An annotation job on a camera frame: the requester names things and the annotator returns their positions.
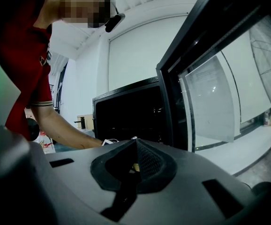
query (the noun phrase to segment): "person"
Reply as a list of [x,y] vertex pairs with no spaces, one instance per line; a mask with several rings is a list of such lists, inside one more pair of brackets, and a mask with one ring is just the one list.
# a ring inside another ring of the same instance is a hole
[[110,0],[0,0],[0,5],[0,65],[21,91],[6,127],[29,140],[24,109],[30,106],[41,129],[55,141],[77,149],[101,146],[102,141],[80,132],[55,112],[47,60],[53,22],[99,27],[111,16]]

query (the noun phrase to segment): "red polo shirt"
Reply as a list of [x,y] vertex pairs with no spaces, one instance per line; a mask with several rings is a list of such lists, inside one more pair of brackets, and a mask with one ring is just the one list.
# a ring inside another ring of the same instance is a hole
[[43,3],[44,0],[24,0],[0,30],[0,65],[21,91],[6,127],[28,140],[25,107],[52,105],[47,63],[52,26],[48,29],[33,27]]

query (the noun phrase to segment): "glass pane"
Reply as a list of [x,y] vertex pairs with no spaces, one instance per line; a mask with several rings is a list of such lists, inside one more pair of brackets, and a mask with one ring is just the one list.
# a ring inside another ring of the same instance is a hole
[[271,182],[271,17],[179,81],[189,151],[251,187]]
[[217,56],[194,71],[180,75],[192,110],[196,146],[233,142],[234,112],[230,88]]

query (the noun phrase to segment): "shirt sleeve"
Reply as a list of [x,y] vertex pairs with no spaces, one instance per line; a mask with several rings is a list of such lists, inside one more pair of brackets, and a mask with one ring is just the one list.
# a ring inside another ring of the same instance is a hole
[[42,75],[38,81],[35,90],[32,92],[30,97],[29,105],[32,106],[51,106],[52,95],[50,91],[49,78],[50,66],[45,64],[43,66]]

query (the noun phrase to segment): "gray plastic surface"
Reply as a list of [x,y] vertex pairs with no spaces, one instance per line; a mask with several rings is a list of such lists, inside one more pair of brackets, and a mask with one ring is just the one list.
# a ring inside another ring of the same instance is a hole
[[[184,150],[149,142],[172,156],[178,170],[174,179],[161,192],[138,195],[120,223],[148,224],[213,224],[225,217],[202,182],[216,179],[243,206],[254,199],[250,189],[207,159]],[[47,154],[48,161],[71,158],[75,162],[53,168],[71,192],[96,212],[111,206],[115,193],[104,191],[90,173],[93,159],[124,142],[104,147]]]
[[88,204],[74,194],[54,172],[41,146],[31,142],[32,162],[46,195],[51,200],[60,225],[114,225],[117,224],[92,210]]

